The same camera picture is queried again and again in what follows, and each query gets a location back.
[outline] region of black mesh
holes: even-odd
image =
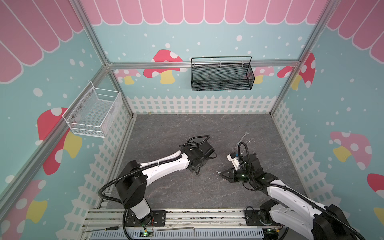
[[[198,63],[192,58],[192,91],[251,90],[255,76],[246,63]]]

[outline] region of black mounting plate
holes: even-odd
[[[245,222],[247,223],[247,226],[265,226],[260,222],[260,216],[259,213],[260,210],[245,210]],[[276,226],[276,225],[281,225],[277,222],[273,222],[271,225]]]
[[[167,211],[152,211],[153,212],[153,226],[154,227],[164,227],[166,223]],[[126,227],[141,227],[141,224],[136,217],[136,215],[128,214],[125,220]]]

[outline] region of wire basket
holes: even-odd
[[[255,81],[251,59],[250,56],[191,58],[192,91],[251,90]]]
[[[121,109],[121,93],[95,88],[92,82],[86,90],[82,98],[65,111],[63,118],[74,134],[105,137]]]

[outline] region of marble patterned floor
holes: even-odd
[[[303,186],[269,114],[172,114],[138,115],[119,173],[127,162],[154,161],[179,150],[178,145],[199,135],[211,135],[209,143],[217,158],[209,160],[199,175],[188,169],[168,174],[146,189],[145,198],[152,209],[163,208],[258,208],[269,199],[262,192],[243,188],[219,177],[233,167],[226,155],[248,131],[245,139],[250,154],[256,153],[265,172],[277,176],[291,188],[304,194]],[[118,197],[115,187],[111,196]],[[109,202],[107,209],[121,209]]]

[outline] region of white picket fence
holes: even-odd
[[[180,98],[165,97],[164,99],[157,97],[142,97],[141,99],[127,97],[129,106],[132,111],[137,114],[156,114],[156,113],[269,113],[276,101],[276,96],[262,98],[258,96],[254,98],[242,98],[230,96],[223,98],[215,98],[207,96],[203,98]]]
[[[339,206],[341,198],[332,194],[333,185],[326,183],[327,174],[320,172],[320,162],[314,160],[315,153],[309,151],[310,144],[304,141],[304,135],[300,135],[300,128],[296,127],[296,120],[289,114],[286,103],[279,105],[274,118],[308,197],[324,205]]]
[[[99,145],[99,153],[95,154],[95,162],[90,164],[89,174],[84,175],[85,183],[79,187],[79,197],[72,200],[73,209],[69,214],[64,215],[66,224],[63,229],[56,232],[59,240],[75,240],[79,235],[87,212],[94,208],[94,202],[97,202],[98,190],[106,183],[109,171],[113,166],[113,160],[116,157],[119,144],[122,142],[122,136],[129,122],[129,115],[124,106],[112,123],[107,136],[103,139],[103,144]]]

